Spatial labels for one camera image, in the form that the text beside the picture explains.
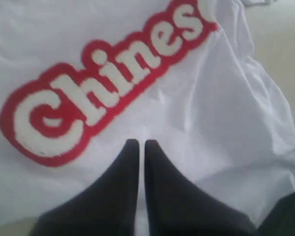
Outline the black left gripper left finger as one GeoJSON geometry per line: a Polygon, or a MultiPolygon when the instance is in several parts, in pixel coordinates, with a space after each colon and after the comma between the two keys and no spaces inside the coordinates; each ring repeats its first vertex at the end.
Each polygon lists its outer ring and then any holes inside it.
{"type": "Polygon", "coordinates": [[[135,228],[139,142],[126,141],[121,152],[84,192],[43,214],[32,236],[132,236],[135,228]]]}

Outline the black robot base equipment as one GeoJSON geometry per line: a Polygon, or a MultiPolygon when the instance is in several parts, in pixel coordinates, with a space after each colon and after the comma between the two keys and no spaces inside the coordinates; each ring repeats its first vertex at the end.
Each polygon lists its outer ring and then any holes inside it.
{"type": "Polygon", "coordinates": [[[252,235],[295,236],[295,170],[271,171],[258,186],[252,235]]]}

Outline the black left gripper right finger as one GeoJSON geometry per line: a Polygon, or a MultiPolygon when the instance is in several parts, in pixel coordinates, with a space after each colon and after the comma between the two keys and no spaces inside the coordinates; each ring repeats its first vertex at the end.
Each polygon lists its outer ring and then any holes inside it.
{"type": "Polygon", "coordinates": [[[152,236],[256,236],[243,213],[190,182],[156,140],[145,143],[145,193],[152,236]]]}

